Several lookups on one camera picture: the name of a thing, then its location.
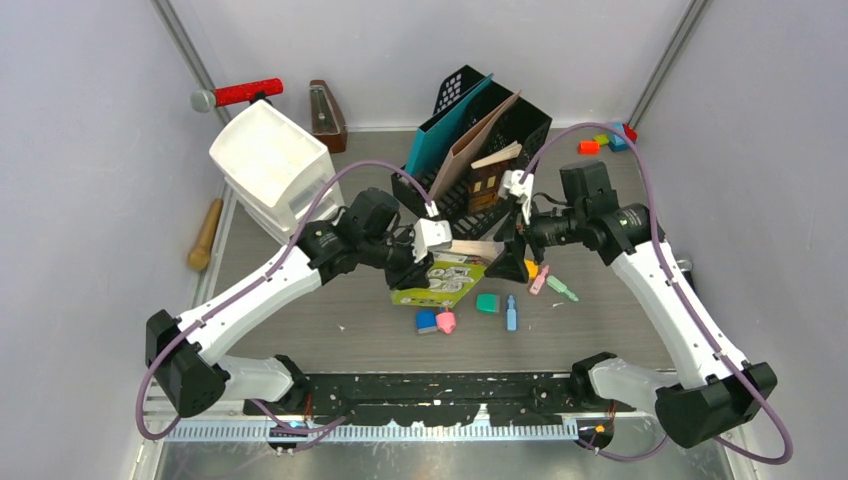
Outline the green illustrated book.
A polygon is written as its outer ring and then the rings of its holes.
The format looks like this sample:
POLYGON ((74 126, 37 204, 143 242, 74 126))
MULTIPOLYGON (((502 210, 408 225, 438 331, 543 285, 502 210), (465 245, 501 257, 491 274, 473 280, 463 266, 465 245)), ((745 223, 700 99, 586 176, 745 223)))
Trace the green illustrated book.
POLYGON ((502 250, 491 240, 454 240, 450 248, 434 253, 424 288, 392 291, 391 302, 396 306, 453 308, 484 277, 502 250))

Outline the red brown book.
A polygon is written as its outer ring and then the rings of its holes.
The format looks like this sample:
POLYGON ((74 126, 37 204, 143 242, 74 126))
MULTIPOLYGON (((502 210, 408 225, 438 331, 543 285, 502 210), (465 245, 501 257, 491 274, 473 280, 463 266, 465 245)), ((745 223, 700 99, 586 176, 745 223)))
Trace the red brown book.
POLYGON ((471 164, 468 175, 468 213, 491 210, 499 201, 498 191, 504 173, 521 153, 522 145, 513 141, 506 147, 471 164))

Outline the pink cardboard folder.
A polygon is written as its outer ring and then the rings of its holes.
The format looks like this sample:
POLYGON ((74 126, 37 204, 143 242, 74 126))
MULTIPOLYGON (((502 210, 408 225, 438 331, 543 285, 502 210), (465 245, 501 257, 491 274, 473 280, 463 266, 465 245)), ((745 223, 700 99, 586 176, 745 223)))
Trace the pink cardboard folder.
POLYGON ((433 200, 440 199, 459 179, 465 169, 474 161, 491 132, 494 123, 507 112, 520 98, 521 91, 512 93, 486 116, 463 133, 449 148, 442 166, 439 168, 434 182, 429 190, 433 200))

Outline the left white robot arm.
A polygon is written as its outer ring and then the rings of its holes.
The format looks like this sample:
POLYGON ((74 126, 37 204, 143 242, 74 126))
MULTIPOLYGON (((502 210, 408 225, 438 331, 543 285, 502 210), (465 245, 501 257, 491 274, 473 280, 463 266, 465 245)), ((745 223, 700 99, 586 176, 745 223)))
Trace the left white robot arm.
POLYGON ((284 414, 298 412, 309 382, 289 357, 240 358, 230 349, 284 306, 360 265, 383 271, 392 290, 427 286, 434 256, 422 242, 425 222, 396 239, 391 231, 398 213, 396 199, 369 188, 338 218, 306 223, 299 238, 207 303, 179 316, 166 310, 152 315, 146 362, 177 416, 197 416, 220 400, 256 400, 284 414))

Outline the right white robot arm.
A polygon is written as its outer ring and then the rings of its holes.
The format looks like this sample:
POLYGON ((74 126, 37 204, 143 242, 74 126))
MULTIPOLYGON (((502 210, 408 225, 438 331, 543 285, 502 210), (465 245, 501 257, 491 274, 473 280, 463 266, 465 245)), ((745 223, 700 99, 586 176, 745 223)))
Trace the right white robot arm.
POLYGON ((777 385, 765 362, 752 364, 723 335, 675 264, 664 234, 639 203, 622 206, 606 165, 597 160, 560 170, 561 209, 541 212, 533 202, 532 174, 504 173, 498 195, 511 206, 495 239, 504 247, 486 274, 524 283, 531 252, 581 244, 630 289, 674 365, 658 372, 602 352, 572 366, 574 403, 596 410, 617 401, 656 418, 669 439, 691 448, 750 420, 777 385))

